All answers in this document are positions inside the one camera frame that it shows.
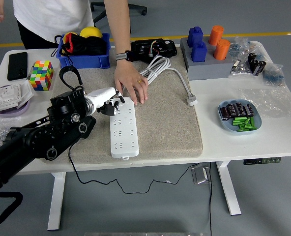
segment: yellow floor line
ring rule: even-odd
[[[224,38],[229,38],[229,37],[255,37],[255,36],[284,36],[284,35],[291,35],[291,31],[289,32],[263,32],[263,33],[229,33],[229,34],[224,34]],[[132,37],[131,41],[136,41],[136,40],[145,40],[145,39],[153,39],[153,38],[163,38],[163,39],[180,39],[180,38],[186,38],[188,37],[187,35],[176,35],[176,36],[156,36],[156,37]],[[23,43],[0,43],[0,48],[5,48],[5,47],[21,47],[23,46]]]

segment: white t-shirt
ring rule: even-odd
[[[13,0],[14,16],[47,41],[94,26],[88,0]]]

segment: table leg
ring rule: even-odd
[[[59,230],[66,172],[52,173],[55,177],[47,230]]]
[[[230,177],[229,169],[227,164],[230,161],[217,161],[216,165],[218,167],[222,187],[224,190],[224,195],[228,203],[229,211],[231,215],[241,215],[241,211],[238,205],[237,197],[234,191],[232,180]]]

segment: white cable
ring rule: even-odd
[[[180,74],[180,72],[174,68],[170,68],[171,63],[170,63],[170,59],[169,58],[165,58],[162,56],[156,56],[151,63],[149,64],[149,66],[140,72],[140,74],[142,76],[147,77],[148,83],[149,85],[154,81],[154,79],[164,70],[173,70],[175,71],[178,76],[180,77],[186,91],[188,94],[188,98],[187,98],[187,102],[189,106],[193,106],[195,104],[197,104],[197,100],[195,95],[193,95],[189,88],[187,87],[184,78],[182,77],[182,75]]]

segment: wristwatch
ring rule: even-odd
[[[135,61],[136,54],[133,51],[126,51],[124,53],[116,54],[116,60],[123,60],[126,59],[127,61]]]

